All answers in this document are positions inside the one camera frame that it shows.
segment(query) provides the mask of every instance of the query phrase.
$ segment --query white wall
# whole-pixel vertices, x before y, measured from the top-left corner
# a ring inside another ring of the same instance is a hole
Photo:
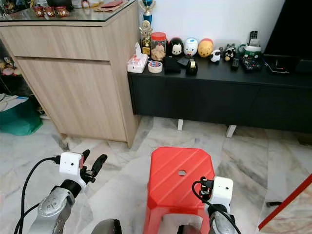
[[[167,38],[211,38],[215,46],[246,43],[257,30],[265,49],[285,0],[156,0],[154,32]]]

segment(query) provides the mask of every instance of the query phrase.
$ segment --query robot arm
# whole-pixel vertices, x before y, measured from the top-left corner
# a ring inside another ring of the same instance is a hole
[[[95,182],[107,155],[101,155],[91,170],[83,166],[90,151],[82,154],[65,152],[60,156],[59,172],[68,179],[61,186],[55,186],[51,193],[39,204],[38,215],[29,234],[62,234],[75,198],[84,190],[88,182]]]
[[[223,211],[235,223],[234,216],[230,215],[233,181],[216,176],[214,180],[207,180],[202,177],[200,183],[201,190],[199,194],[203,199],[213,204],[213,206],[205,205],[205,210],[210,218],[209,234],[234,234],[235,228],[232,223],[218,211]]]

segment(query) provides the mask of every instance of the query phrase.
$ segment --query cabinet drawer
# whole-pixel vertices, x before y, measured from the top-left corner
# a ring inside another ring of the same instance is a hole
[[[19,58],[18,63],[60,133],[126,141],[107,62]]]
[[[13,55],[21,57],[109,60],[102,27],[2,27]]]

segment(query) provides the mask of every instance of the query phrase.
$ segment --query white cabinet leg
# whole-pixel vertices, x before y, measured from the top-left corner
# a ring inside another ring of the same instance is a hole
[[[179,131],[182,131],[182,128],[183,128],[183,120],[182,119],[179,119],[178,123],[177,123],[177,129]]]
[[[236,129],[236,125],[230,125],[228,127],[228,130],[226,131],[226,137],[232,137],[235,129]]]

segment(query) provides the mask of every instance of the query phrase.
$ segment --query marble floor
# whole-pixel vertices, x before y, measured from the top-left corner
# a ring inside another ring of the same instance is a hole
[[[232,138],[226,138],[222,124],[184,121],[183,131],[176,126],[175,119],[143,117],[131,149],[121,142],[69,138],[70,150],[91,150],[88,167],[102,153],[109,157],[96,182],[77,197],[64,233],[89,234],[101,220],[117,218],[124,234],[141,234],[150,156],[160,146],[201,148],[211,155],[216,174],[234,181],[231,211],[243,234],[258,233],[259,222],[272,211],[265,202],[284,200],[312,172],[312,147],[299,144],[294,133],[238,127]],[[39,159],[60,154],[66,147],[48,120],[30,136],[0,134],[2,234],[13,233],[30,169]],[[41,164],[28,184],[26,207],[41,201],[62,180],[56,164]],[[24,233],[35,217],[36,212],[27,216]],[[175,234],[179,222],[190,218],[182,220],[165,217],[160,233]]]

